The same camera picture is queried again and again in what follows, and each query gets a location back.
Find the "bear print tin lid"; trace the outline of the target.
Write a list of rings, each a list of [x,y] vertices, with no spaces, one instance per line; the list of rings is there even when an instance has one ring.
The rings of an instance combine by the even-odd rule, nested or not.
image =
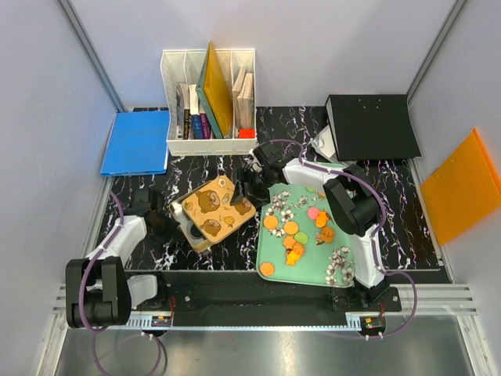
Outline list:
[[[185,214],[213,244],[238,230],[256,213],[255,206],[246,198],[231,203],[235,188],[229,177],[220,175],[182,199]]]

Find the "black sandwich cookie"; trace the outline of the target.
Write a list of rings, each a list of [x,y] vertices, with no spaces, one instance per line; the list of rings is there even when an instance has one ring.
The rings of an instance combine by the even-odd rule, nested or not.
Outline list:
[[[195,238],[195,239],[204,238],[204,235],[196,227],[192,227],[189,230],[189,232],[190,232],[190,236]]]

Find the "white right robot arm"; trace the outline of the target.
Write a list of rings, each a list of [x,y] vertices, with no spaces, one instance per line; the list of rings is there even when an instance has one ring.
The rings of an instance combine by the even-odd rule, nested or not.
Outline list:
[[[330,168],[307,161],[303,154],[303,146],[291,139],[273,139],[257,145],[250,151],[257,165],[237,171],[231,203],[248,199],[260,208],[270,201],[269,189],[280,183],[323,193],[333,221],[350,237],[356,303],[364,310],[373,310],[382,303],[389,288],[378,238],[386,220],[384,204],[357,164]]]

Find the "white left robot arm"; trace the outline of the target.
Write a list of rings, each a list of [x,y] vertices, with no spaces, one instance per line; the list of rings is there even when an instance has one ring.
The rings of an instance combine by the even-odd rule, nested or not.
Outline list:
[[[124,265],[139,243],[147,237],[163,244],[205,238],[185,215],[165,215],[163,195],[155,189],[136,190],[130,205],[110,196],[118,210],[113,228],[94,251],[71,259],[65,269],[67,323],[94,333],[126,324],[142,303],[153,310],[167,305],[169,291],[153,274],[126,276]]]

